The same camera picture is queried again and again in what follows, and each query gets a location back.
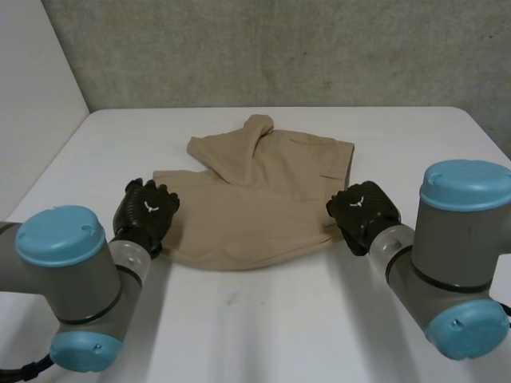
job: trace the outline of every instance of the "light blue joint cover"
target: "light blue joint cover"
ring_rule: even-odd
[[[492,299],[460,303],[442,312],[426,328],[438,351],[457,361],[482,357],[504,341],[509,318]]]
[[[484,211],[511,202],[511,170],[479,160],[449,160],[424,174],[421,199],[446,211]]]
[[[50,358],[63,369],[99,373],[116,360],[122,343],[106,334],[70,331],[53,337]]]
[[[22,224],[16,250],[34,265],[66,267],[94,256],[105,241],[105,230],[92,211],[61,206],[41,211]]]

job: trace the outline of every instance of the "white table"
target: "white table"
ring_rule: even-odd
[[[276,128],[354,142],[351,183],[376,181],[412,227],[430,164],[478,158],[511,166],[468,114],[452,108],[107,110],[85,120],[10,220],[81,204],[111,238],[128,181],[156,169],[202,169],[185,151],[190,136],[239,128],[253,113],[269,114]],[[511,259],[501,257],[493,296],[507,303],[510,274]],[[0,294],[0,307],[0,366],[46,355],[57,321],[44,299]],[[36,382],[500,383],[511,380],[510,360],[509,339],[475,361],[445,359],[370,260],[341,243],[240,273],[158,259],[117,363],[103,374],[53,367]]]

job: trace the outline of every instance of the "folded garment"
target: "folded garment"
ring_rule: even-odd
[[[193,137],[204,172],[154,172],[181,201],[164,250],[210,270],[267,267],[340,239],[325,204],[347,185],[354,145],[273,129],[251,116],[234,132]]]

